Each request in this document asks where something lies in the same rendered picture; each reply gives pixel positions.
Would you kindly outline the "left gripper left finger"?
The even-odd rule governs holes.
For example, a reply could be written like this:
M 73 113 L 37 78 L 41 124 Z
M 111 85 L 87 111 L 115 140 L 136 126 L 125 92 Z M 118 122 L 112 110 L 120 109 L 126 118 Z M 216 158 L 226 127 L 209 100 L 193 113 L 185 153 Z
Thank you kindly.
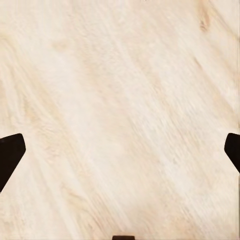
M 26 152 L 21 133 L 0 138 L 0 193 Z

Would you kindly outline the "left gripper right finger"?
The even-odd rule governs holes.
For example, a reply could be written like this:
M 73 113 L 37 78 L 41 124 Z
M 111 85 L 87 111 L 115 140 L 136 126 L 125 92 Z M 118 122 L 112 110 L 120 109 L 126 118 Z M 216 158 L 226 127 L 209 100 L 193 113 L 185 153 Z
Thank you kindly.
M 228 133 L 224 151 L 240 173 L 240 135 Z

